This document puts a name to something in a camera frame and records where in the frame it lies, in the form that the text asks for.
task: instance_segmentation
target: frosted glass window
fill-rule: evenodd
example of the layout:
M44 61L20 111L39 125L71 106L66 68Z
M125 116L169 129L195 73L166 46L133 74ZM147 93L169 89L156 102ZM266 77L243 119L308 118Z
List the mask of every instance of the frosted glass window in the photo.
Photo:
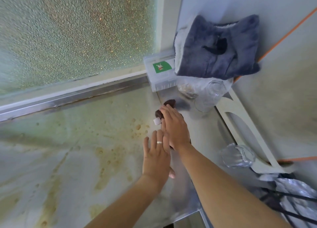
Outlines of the frosted glass window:
M156 0L1 0L0 95L136 66Z

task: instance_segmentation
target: person's right hand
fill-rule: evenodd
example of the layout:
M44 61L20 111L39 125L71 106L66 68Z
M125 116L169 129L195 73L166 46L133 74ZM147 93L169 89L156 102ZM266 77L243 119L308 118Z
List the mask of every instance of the person's right hand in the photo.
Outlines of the person's right hand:
M190 144L189 131L183 116L169 104L161 106L160 111L164 115L161 129L169 134L170 145L177 151Z

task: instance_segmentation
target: gray cloth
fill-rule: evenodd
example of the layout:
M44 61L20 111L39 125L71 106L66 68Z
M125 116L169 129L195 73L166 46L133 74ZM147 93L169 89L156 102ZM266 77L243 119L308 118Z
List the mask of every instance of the gray cloth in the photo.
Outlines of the gray cloth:
M257 15L221 25L197 16L182 52L176 52L175 62L177 58L180 60L176 75L227 80L256 73L260 70L255 62L258 41Z

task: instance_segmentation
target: white window frame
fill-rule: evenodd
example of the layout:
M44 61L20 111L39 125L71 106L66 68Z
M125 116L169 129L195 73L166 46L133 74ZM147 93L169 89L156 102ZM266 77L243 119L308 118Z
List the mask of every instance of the white window frame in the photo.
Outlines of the white window frame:
M156 52L171 49L176 32L182 0L157 0ZM146 74L145 66L139 65L126 69L104 72L75 81L57 83L40 87L37 90L17 93L0 100L0 114L7 109L41 102L42 100L100 86L125 78Z

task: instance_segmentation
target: green label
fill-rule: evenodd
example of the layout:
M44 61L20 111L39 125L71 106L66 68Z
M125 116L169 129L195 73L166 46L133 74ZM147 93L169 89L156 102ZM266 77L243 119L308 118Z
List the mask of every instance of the green label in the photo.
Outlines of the green label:
M172 69L172 67L166 61L157 62L153 64L153 66L156 73L160 73L160 72L164 72L164 71Z

